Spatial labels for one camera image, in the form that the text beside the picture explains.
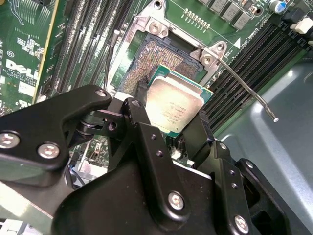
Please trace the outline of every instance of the silver screw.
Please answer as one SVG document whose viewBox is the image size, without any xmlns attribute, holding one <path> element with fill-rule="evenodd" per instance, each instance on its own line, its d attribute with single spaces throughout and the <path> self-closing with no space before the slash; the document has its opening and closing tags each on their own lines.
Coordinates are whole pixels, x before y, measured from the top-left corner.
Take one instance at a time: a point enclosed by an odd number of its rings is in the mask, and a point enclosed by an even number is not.
<svg viewBox="0 0 313 235">
<path fill-rule="evenodd" d="M 0 148 L 14 148 L 20 143 L 20 138 L 13 133 L 0 134 Z"/>
<path fill-rule="evenodd" d="M 223 144 L 223 143 L 220 143 L 220 147 L 221 147 L 222 149 L 227 149 L 226 145 Z"/>
<path fill-rule="evenodd" d="M 247 166 L 249 166 L 251 169 L 253 169 L 253 165 L 251 162 L 246 161 Z"/>
<path fill-rule="evenodd" d="M 235 223 L 240 232 L 247 234 L 249 233 L 249 227 L 246 221 L 239 215 L 235 216 Z"/>
<path fill-rule="evenodd" d="M 140 103 L 137 100 L 132 100 L 134 106 L 140 107 Z"/>
<path fill-rule="evenodd" d="M 175 210 L 181 210 L 184 208 L 184 200 L 175 192 L 171 192 L 168 195 L 168 202 Z"/>
<path fill-rule="evenodd" d="M 60 153 L 58 146 L 52 143 L 44 143 L 38 148 L 38 154 L 47 159 L 56 158 Z"/>
<path fill-rule="evenodd" d="M 201 58 L 201 63 L 204 65 L 204 66 L 207 66 L 211 63 L 212 61 L 212 56 L 210 56 L 209 54 L 208 55 L 204 55 L 202 58 Z"/>
<path fill-rule="evenodd" d="M 158 35 L 162 31 L 162 25 L 159 22 L 152 22 L 149 26 L 150 33 Z"/>
<path fill-rule="evenodd" d="M 96 94 L 101 97 L 106 97 L 107 95 L 102 90 L 96 90 Z"/>
</svg>

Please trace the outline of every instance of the ram slot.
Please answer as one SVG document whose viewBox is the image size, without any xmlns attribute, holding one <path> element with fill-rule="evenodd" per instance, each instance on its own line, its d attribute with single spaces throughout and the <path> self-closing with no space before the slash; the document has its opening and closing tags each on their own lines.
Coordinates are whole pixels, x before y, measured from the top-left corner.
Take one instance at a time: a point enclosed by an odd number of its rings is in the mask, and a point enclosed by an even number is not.
<svg viewBox="0 0 313 235">
<path fill-rule="evenodd" d="M 88 51 L 86 53 L 86 57 L 84 58 L 84 60 L 82 62 L 81 69 L 79 71 L 79 74 L 78 74 L 77 79 L 75 81 L 75 84 L 73 86 L 73 89 L 80 87 L 83 84 L 83 81 L 86 78 L 87 72 L 89 70 L 89 66 L 92 62 L 92 59 L 95 55 L 95 52 L 96 52 L 97 48 L 99 47 L 99 44 L 101 43 L 100 39 L 101 39 L 106 27 L 108 26 L 110 16 L 112 14 L 112 11 L 114 10 L 115 2 L 111 0 L 109 2 L 108 6 L 107 6 L 107 2 L 106 2 L 106 7 L 105 7 L 106 11 L 104 12 L 104 14 L 102 14 L 102 17 L 100 20 L 101 23 L 96 30 L 96 33 L 93 37 L 93 40 L 90 44 L 90 47 L 88 48 Z"/>
<path fill-rule="evenodd" d="M 94 73 L 91 77 L 91 80 L 90 80 L 91 84 L 96 84 L 98 79 L 100 78 L 100 75 L 103 72 L 103 68 L 106 65 L 106 62 L 108 59 L 108 54 L 109 54 L 108 50 L 106 49 L 106 45 L 109 42 L 109 39 L 111 38 L 113 31 L 115 29 L 117 29 L 117 27 L 121 28 L 121 26 L 123 25 L 120 22 L 122 20 L 125 20 L 128 12 L 129 12 L 129 9 L 131 8 L 132 3 L 133 3 L 133 0 L 121 0 L 119 2 L 118 6 L 116 8 L 116 15 L 112 20 L 112 23 L 111 23 L 110 28 L 108 30 L 108 35 L 107 35 L 105 42 L 104 42 L 104 48 L 105 49 L 103 50 L 103 53 L 101 54 L 100 59 L 99 59 L 99 63 L 97 64 L 97 67 L 94 70 Z"/>
<path fill-rule="evenodd" d="M 87 0 L 78 1 L 75 5 L 75 9 L 72 12 L 70 22 L 65 32 L 65 38 L 55 68 L 55 72 L 52 76 L 52 86 L 49 95 L 53 94 L 54 89 L 56 89 L 58 83 L 62 83 L 64 79 L 65 69 L 68 63 L 68 56 L 71 54 L 75 38 L 76 36 L 78 36 L 78 32 L 80 30 L 80 25 L 85 18 L 87 4 Z"/>
<path fill-rule="evenodd" d="M 90 23 L 93 19 L 94 13 L 96 11 L 96 8 L 98 6 L 98 1 L 97 0 L 92 0 L 89 3 L 88 6 L 88 11 L 87 11 L 87 15 L 81 25 L 81 30 L 79 30 L 78 32 L 78 36 L 76 37 L 76 41 L 75 44 L 73 46 L 73 51 L 69 57 L 69 64 L 67 66 L 66 72 L 65 72 L 65 78 L 62 80 L 62 82 L 59 83 L 59 86 L 57 88 L 57 91 L 60 93 L 66 92 L 69 82 L 72 78 L 73 72 L 74 72 L 74 68 L 76 66 L 76 63 L 78 61 L 79 55 L 81 53 L 82 50 L 82 46 L 83 43 L 85 41 L 85 39 L 87 40 L 86 37 L 88 37 L 88 29 L 90 26 Z"/>
</svg>

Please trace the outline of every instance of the black ram slot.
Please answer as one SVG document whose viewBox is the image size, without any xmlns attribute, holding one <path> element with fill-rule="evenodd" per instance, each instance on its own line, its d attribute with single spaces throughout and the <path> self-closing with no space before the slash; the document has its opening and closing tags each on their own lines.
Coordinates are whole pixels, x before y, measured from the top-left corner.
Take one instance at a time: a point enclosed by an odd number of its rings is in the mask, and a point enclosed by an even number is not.
<svg viewBox="0 0 313 235">
<path fill-rule="evenodd" d="M 249 80 L 247 80 L 247 84 L 252 87 L 255 91 L 259 91 L 260 88 L 262 88 L 260 85 L 261 84 L 265 84 L 268 81 L 268 78 L 271 79 L 271 76 L 268 76 L 268 72 L 267 71 L 271 71 L 272 72 L 272 60 L 277 60 L 278 58 L 280 59 L 279 64 L 284 63 L 284 57 L 286 54 L 286 51 L 288 51 L 287 56 L 289 58 L 289 53 L 293 54 L 292 51 L 292 46 L 293 43 L 290 41 L 286 41 L 285 43 L 283 43 L 284 47 L 286 47 L 285 51 L 277 51 L 276 53 L 272 53 L 270 55 L 271 58 L 269 58 L 268 56 L 265 58 L 265 62 L 260 64 L 258 66 L 257 69 L 252 69 L 253 74 L 249 75 Z M 300 51 L 300 49 L 298 47 L 296 47 L 294 50 L 296 50 L 297 52 Z M 210 121 L 211 123 L 216 123 L 219 119 L 221 119 L 222 116 L 225 115 L 224 110 L 227 110 L 227 108 L 229 108 L 233 103 L 237 103 L 239 102 L 241 105 L 244 104 L 242 103 L 242 100 L 245 100 L 244 98 L 244 94 L 248 94 L 248 92 L 246 92 L 245 89 L 243 89 L 241 86 L 237 86 L 236 88 L 234 88 L 230 93 L 229 93 L 229 99 L 225 100 L 225 102 L 220 104 L 220 108 L 217 109 L 215 112 L 212 112 L 209 116 L 211 117 Z"/>
<path fill-rule="evenodd" d="M 83 0 L 79 0 L 75 3 L 74 10 L 73 10 L 72 15 L 69 19 L 68 26 L 67 26 L 66 31 L 65 31 L 64 42 L 62 44 L 61 51 L 59 54 L 59 59 L 58 59 L 58 62 L 56 64 L 52 79 L 50 81 L 51 85 L 50 85 L 50 91 L 49 91 L 48 95 L 52 94 L 53 90 L 56 88 L 56 86 L 58 84 L 58 81 L 60 80 L 60 82 L 61 82 L 61 79 L 62 79 L 62 78 L 60 78 L 61 67 L 62 67 L 64 58 L 65 58 L 66 53 L 67 53 L 67 48 L 70 46 L 71 31 L 72 31 L 73 24 L 79 18 L 83 18 L 84 9 L 82 12 L 80 12 L 80 5 L 82 2 L 83 2 Z"/>
<path fill-rule="evenodd" d="M 83 64 L 82 64 L 82 68 L 77 76 L 77 79 L 75 81 L 75 84 L 74 84 L 74 89 L 81 86 L 85 77 L 86 77 L 86 74 L 88 72 L 88 69 L 89 69 L 89 65 L 94 57 L 94 54 L 96 52 L 96 49 L 98 47 L 98 44 L 100 43 L 100 39 L 101 39 L 101 36 L 104 32 L 104 30 L 106 29 L 106 27 L 108 26 L 108 22 L 109 22 L 109 19 L 110 19 L 110 15 L 112 14 L 112 11 L 114 10 L 114 6 L 115 6 L 115 1 L 111 0 L 107 6 L 107 3 L 106 3 L 106 11 L 105 13 L 102 15 L 102 18 L 101 18 L 101 23 L 99 25 L 99 27 L 97 28 L 97 31 L 96 31 L 96 34 L 95 36 L 93 37 L 93 40 L 92 40 L 92 43 L 88 49 L 88 52 L 87 52 L 87 57 L 85 57 L 84 61 L 83 61 Z"/>
<path fill-rule="evenodd" d="M 311 47 L 303 42 L 301 35 L 291 37 L 290 31 L 277 16 L 272 16 L 230 63 L 232 69 L 256 92 L 302 49 L 311 50 Z M 215 132 L 245 106 L 252 96 L 226 70 L 210 89 L 214 95 L 203 109 L 209 116 L 211 129 Z"/>
<path fill-rule="evenodd" d="M 264 61 L 268 54 L 272 52 L 274 48 L 279 48 L 279 44 L 283 42 L 285 36 L 282 33 L 277 33 L 271 35 L 271 39 L 268 40 L 268 43 L 262 48 L 259 53 L 254 54 L 255 56 L 252 57 L 251 60 L 249 60 L 244 67 L 241 67 L 241 70 L 238 70 L 237 73 L 239 76 L 249 85 L 249 80 L 246 81 L 246 79 L 249 79 L 248 75 L 253 71 L 253 69 L 262 61 Z M 228 85 L 223 87 L 223 93 L 226 94 L 224 96 L 217 97 L 214 102 L 212 102 L 213 109 L 210 109 L 207 113 L 208 115 L 212 115 L 212 113 L 219 108 L 220 104 L 223 103 L 225 100 L 228 99 L 228 96 L 231 94 L 232 90 L 234 90 L 237 87 L 241 87 L 241 85 L 234 79 L 228 80 Z"/>
<path fill-rule="evenodd" d="M 121 21 L 122 17 L 126 17 L 124 15 L 125 15 L 125 10 L 126 10 L 126 8 L 128 6 L 128 4 L 127 4 L 128 2 L 129 2 L 128 0 L 121 0 L 119 2 L 119 5 L 117 6 L 117 9 L 116 9 L 116 15 L 115 15 L 115 17 L 114 17 L 114 19 L 112 21 L 111 27 L 108 30 L 108 35 L 107 35 L 107 37 L 105 39 L 105 42 L 104 42 L 104 48 L 106 47 L 106 45 L 108 44 L 109 40 L 111 39 L 113 31 L 119 25 L 119 22 Z M 90 80 L 91 84 L 96 84 L 96 82 L 98 81 L 98 79 L 100 77 L 100 74 L 101 74 L 101 72 L 103 71 L 103 68 L 106 65 L 106 61 L 108 59 L 108 55 L 109 55 L 108 51 L 107 50 L 103 50 L 103 53 L 101 54 L 100 59 L 99 59 L 99 63 L 96 66 L 96 69 L 95 69 L 95 71 L 94 71 L 94 73 L 93 73 L 93 75 L 91 77 L 91 80 Z"/>
<path fill-rule="evenodd" d="M 78 37 L 76 38 L 75 44 L 73 46 L 73 52 L 70 55 L 69 64 L 67 65 L 67 68 L 65 71 L 65 75 L 64 75 L 65 78 L 62 80 L 62 82 L 59 83 L 59 86 L 57 89 L 58 92 L 63 93 L 63 92 L 67 91 L 68 84 L 69 84 L 70 79 L 73 75 L 77 60 L 78 60 L 79 55 L 81 53 L 84 39 L 87 36 L 86 32 L 87 32 L 88 27 L 91 23 L 94 12 L 96 11 L 97 5 L 98 5 L 97 0 L 92 0 L 89 2 L 87 15 L 86 15 L 86 17 L 85 17 L 85 19 L 81 25 L 82 30 L 79 31 Z"/>
<path fill-rule="evenodd" d="M 255 85 L 251 87 L 253 87 L 256 92 L 260 91 L 300 51 L 301 48 L 299 47 L 289 47 L 289 51 L 285 51 L 285 53 L 280 57 L 281 61 L 279 61 L 279 64 L 275 65 L 275 68 L 269 68 L 268 71 L 270 72 L 266 76 L 256 80 L 254 83 Z M 217 131 L 229 118 L 240 110 L 243 105 L 249 102 L 251 98 L 252 96 L 245 89 L 240 89 L 240 94 L 236 99 L 230 98 L 232 102 L 230 102 L 229 105 L 221 107 L 219 109 L 219 113 L 216 113 L 214 116 L 209 116 L 212 131 Z"/>
</svg>

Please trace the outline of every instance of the black bracket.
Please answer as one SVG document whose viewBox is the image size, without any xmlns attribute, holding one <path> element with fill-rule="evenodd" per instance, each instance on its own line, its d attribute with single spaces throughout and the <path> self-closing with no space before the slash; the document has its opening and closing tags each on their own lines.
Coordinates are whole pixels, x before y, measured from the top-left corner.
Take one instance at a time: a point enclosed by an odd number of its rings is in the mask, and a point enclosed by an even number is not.
<svg viewBox="0 0 313 235">
<path fill-rule="evenodd" d="M 231 163 L 229 149 L 214 141 L 208 158 L 198 170 L 209 174 L 215 182 L 214 224 L 221 234 L 253 234 L 240 170 Z"/>
<path fill-rule="evenodd" d="M 14 134 L 18 144 L 0 148 L 0 180 L 36 186 L 57 182 L 68 162 L 69 139 L 80 118 L 106 109 L 110 101 L 108 92 L 87 85 L 1 117 L 0 133 Z M 45 143 L 59 149 L 56 157 L 39 155 L 39 147 Z"/>
<path fill-rule="evenodd" d="M 151 126 L 142 103 L 128 98 L 123 104 L 134 142 L 149 211 L 164 230 L 179 229 L 187 222 L 190 204 L 175 171 L 161 132 Z"/>
</svg>

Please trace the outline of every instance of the bracket hole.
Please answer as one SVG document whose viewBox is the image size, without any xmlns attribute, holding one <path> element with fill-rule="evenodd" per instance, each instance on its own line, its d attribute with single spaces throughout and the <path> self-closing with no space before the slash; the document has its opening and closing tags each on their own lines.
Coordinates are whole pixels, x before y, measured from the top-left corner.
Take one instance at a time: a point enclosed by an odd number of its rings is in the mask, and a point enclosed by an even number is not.
<svg viewBox="0 0 313 235">
<path fill-rule="evenodd" d="M 163 157 L 163 152 L 161 150 L 158 150 L 156 152 L 156 155 L 161 158 L 161 157 Z"/>
<path fill-rule="evenodd" d="M 238 186 L 237 186 L 235 183 L 231 183 L 231 186 L 232 186 L 234 189 L 238 189 Z"/>
<path fill-rule="evenodd" d="M 220 43 L 217 45 L 217 50 L 222 51 L 225 49 L 225 45 L 223 43 Z"/>
<path fill-rule="evenodd" d="M 155 1 L 155 9 L 160 10 L 162 8 L 162 3 L 159 1 Z"/>
<path fill-rule="evenodd" d="M 109 131 L 114 131 L 116 128 L 117 128 L 117 124 L 114 121 L 109 123 L 109 125 L 108 125 Z"/>
</svg>

